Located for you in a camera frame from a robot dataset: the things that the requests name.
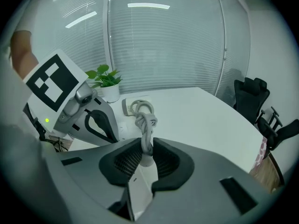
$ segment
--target white table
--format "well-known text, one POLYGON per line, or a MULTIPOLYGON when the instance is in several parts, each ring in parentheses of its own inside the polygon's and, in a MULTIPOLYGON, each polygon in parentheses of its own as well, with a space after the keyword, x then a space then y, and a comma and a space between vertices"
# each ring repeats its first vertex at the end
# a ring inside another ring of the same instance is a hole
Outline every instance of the white table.
MULTIPOLYGON (((194 88, 123 94, 110 104, 119 126, 120 139, 141 137, 135 117, 122 112, 124 98, 149 95, 158 118, 154 137, 174 140, 221 154, 249 172, 259 153, 263 136, 242 115, 215 96, 194 88)), ((97 147, 74 140, 70 151, 97 147)))

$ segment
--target black office chair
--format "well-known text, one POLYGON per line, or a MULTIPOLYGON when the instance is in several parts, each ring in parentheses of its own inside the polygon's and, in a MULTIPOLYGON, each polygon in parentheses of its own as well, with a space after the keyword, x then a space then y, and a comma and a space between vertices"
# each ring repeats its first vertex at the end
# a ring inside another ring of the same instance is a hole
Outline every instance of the black office chair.
POLYGON ((269 95, 267 83, 259 78, 254 80, 245 78, 244 82, 235 80, 236 103, 234 109, 251 124, 254 124, 269 95))
POLYGON ((270 151, 273 151, 278 147, 278 145, 286 140, 289 139, 297 134, 299 134, 299 120, 296 119, 292 123, 288 124, 285 127, 282 127, 282 123, 279 120, 279 114, 277 111, 271 107, 273 110, 273 115, 269 121, 269 123, 262 118, 262 115, 265 114, 265 112, 262 110, 262 113, 258 120, 256 121, 257 127, 261 134, 267 138, 267 149, 264 156, 264 159, 269 155, 270 151), (273 120, 276 119, 276 122, 273 127, 271 127, 271 123, 273 120), (282 128, 280 128, 277 132, 275 131, 276 128, 280 125, 282 128))

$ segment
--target chair armrest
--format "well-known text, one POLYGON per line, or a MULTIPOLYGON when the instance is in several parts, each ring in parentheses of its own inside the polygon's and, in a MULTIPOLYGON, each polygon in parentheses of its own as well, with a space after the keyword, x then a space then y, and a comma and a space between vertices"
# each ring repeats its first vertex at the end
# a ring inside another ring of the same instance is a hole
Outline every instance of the chair armrest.
POLYGON ((280 125, 281 127, 283 126, 282 123, 280 122, 278 116, 276 114, 273 114, 274 118, 276 119, 275 125, 273 126, 273 130, 276 130, 277 126, 280 125))
POLYGON ((266 112, 264 110, 261 110, 261 114, 260 116, 257 118, 255 124, 260 120, 260 118, 263 116, 263 114, 266 114, 266 112))
POLYGON ((271 109, 273 110, 273 113, 276 114, 277 116, 279 116, 279 114, 277 113, 277 111, 273 108, 273 106, 271 106, 271 109))
POLYGON ((267 127, 267 129, 270 131, 271 134, 273 134, 275 137, 278 136, 275 130, 272 129, 269 124, 264 124, 264 125, 267 127))

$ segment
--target cable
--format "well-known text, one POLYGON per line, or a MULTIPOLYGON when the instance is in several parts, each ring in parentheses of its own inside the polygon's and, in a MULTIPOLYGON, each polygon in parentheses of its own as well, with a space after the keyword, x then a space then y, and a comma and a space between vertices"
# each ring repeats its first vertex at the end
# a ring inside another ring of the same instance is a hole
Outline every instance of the cable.
POLYGON ((62 142, 60 141, 60 138, 58 138, 58 140, 54 141, 54 140, 48 140, 48 139, 45 139, 46 142, 49 142, 51 143, 54 148, 56 150, 58 150, 59 152, 63 152, 63 150, 61 148, 64 148, 66 151, 68 151, 68 149, 62 145, 62 142))
POLYGON ((153 155, 153 146, 150 143, 150 138, 153 133, 153 127, 156 127, 158 119, 154 115, 154 107, 153 105, 142 99, 135 100, 131 104, 131 112, 135 115, 136 121, 135 125, 141 129, 142 137, 141 137, 141 148, 144 154, 152 156, 153 155), (150 114, 146 114, 144 112, 140 112, 139 109, 142 106, 146 106, 150 114))

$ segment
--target green plant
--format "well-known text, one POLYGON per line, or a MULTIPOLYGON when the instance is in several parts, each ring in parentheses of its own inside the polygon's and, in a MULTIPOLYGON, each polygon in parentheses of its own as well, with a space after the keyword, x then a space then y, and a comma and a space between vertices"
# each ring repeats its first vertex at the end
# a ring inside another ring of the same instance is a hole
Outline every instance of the green plant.
POLYGON ((94 79, 94 84, 92 88, 96 87, 109 87, 118 84, 122 79, 121 76, 115 78, 114 76, 119 73, 117 70, 113 70, 110 73, 107 73, 109 70, 108 65, 100 65, 97 70, 89 70, 85 72, 88 75, 89 79, 94 79))

